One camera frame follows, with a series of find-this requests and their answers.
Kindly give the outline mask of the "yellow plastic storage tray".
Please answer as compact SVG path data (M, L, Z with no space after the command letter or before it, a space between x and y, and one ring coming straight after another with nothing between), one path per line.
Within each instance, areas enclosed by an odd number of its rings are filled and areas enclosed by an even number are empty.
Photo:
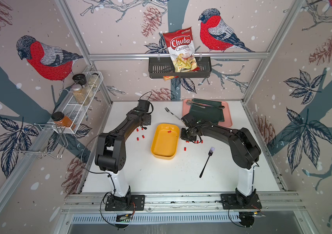
M161 123L157 126L151 146L151 153L158 159L171 160L175 157L180 129L178 126Z

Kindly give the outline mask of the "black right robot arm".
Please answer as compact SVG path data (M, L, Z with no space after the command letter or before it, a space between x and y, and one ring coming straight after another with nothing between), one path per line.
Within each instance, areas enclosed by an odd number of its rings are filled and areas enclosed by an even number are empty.
M198 119L191 113L181 118L185 124L182 128L181 139L189 142L196 142L202 136L211 137L227 144L231 150L233 161L239 166L238 185L235 189L235 205L241 207L250 205L255 198L254 187L255 168L259 167L258 160L261 149L246 129L231 129L219 126L208 120Z

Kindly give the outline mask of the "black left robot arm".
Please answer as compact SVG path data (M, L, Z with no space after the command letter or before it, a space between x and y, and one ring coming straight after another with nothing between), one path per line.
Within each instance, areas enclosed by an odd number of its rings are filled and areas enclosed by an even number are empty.
M126 163L126 140L138 128L151 125L151 112L130 110L126 118L113 130L98 136L95 165L108 173L113 184L113 196L118 200L128 200L131 188L120 171Z

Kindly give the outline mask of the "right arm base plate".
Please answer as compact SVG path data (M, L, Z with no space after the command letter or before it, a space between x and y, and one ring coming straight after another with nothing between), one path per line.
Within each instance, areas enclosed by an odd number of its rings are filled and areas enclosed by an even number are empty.
M255 192L247 197L234 193L221 194L220 198L224 210L262 209L259 196Z

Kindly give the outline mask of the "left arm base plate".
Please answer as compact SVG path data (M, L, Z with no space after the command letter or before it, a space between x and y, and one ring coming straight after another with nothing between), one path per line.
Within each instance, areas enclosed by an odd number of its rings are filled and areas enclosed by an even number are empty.
M109 195L105 201L105 211L143 211L145 195L130 195L126 197L116 197Z

